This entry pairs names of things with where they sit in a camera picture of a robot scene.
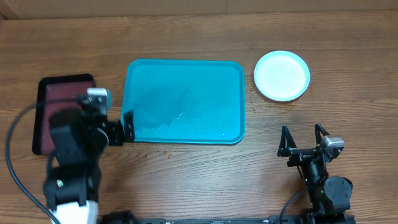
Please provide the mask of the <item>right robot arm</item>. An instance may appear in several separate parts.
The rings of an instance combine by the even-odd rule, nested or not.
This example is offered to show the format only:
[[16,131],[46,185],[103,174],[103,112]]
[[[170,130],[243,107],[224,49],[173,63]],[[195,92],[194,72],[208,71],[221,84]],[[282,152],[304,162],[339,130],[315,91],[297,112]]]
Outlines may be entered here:
[[[319,123],[314,130],[316,146],[298,149],[288,127],[282,127],[277,155],[287,157],[287,166],[298,169],[305,188],[285,203],[277,220],[279,223],[355,223],[354,216],[346,214],[351,208],[352,182],[345,177],[330,176],[326,169],[326,164],[341,154],[345,142],[329,134]],[[286,217],[287,207],[305,193],[311,207],[301,210],[299,215]]]

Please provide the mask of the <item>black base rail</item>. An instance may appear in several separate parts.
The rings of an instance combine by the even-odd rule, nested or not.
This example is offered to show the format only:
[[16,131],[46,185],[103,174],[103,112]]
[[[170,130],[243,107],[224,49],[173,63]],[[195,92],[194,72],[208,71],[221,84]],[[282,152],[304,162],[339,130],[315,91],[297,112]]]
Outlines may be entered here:
[[299,215],[284,215],[280,222],[279,215],[268,218],[211,218],[166,220],[164,218],[137,218],[130,211],[114,212],[104,215],[97,224],[300,224],[304,223]]

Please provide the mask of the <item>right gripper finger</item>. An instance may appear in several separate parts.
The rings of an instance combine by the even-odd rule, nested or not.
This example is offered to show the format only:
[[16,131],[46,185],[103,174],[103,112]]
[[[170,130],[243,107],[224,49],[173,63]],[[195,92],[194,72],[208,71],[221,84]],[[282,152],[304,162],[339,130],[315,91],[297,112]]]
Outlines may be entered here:
[[320,144],[322,138],[328,135],[329,133],[323,128],[323,126],[320,123],[315,124],[315,139],[317,144]]
[[283,125],[281,131],[281,140],[277,151],[278,157],[289,157],[297,150],[295,141],[286,125]]

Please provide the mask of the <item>dark red black-rimmed tray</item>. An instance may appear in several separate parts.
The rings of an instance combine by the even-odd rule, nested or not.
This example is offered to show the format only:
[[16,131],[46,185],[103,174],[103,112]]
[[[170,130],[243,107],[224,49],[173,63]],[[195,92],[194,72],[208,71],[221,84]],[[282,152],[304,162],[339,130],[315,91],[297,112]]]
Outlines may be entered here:
[[[96,86],[92,75],[79,74],[61,77],[47,77],[41,79],[38,85],[37,102],[48,100],[70,99],[84,95],[88,88]],[[47,104],[35,112],[32,152],[36,155],[48,155],[55,146],[50,136],[49,118],[54,113],[65,108],[78,108],[81,106],[74,102]]]

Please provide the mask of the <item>light blue plastic plate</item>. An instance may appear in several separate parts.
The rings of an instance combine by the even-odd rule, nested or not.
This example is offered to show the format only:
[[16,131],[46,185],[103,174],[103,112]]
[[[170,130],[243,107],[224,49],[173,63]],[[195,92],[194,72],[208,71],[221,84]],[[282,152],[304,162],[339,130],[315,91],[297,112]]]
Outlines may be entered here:
[[266,98],[288,102],[305,93],[310,84],[310,69],[297,54],[276,50],[259,59],[253,78],[257,89]]

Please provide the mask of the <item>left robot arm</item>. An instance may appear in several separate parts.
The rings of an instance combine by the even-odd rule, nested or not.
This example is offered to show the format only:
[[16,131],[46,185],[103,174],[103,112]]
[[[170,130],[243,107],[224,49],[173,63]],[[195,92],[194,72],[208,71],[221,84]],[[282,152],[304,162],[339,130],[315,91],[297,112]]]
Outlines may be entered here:
[[109,96],[80,95],[80,108],[64,108],[49,118],[55,146],[47,163],[44,195],[58,223],[96,223],[101,181],[99,159],[107,146],[135,138],[132,113],[109,121]]

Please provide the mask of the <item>teal plastic serving tray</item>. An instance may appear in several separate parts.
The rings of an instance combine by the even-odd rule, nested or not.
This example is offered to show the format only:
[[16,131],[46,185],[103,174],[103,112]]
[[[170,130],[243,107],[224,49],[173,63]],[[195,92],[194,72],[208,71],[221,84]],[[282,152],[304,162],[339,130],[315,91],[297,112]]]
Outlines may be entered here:
[[234,61],[137,59],[121,123],[136,142],[236,144],[245,133],[244,70]]

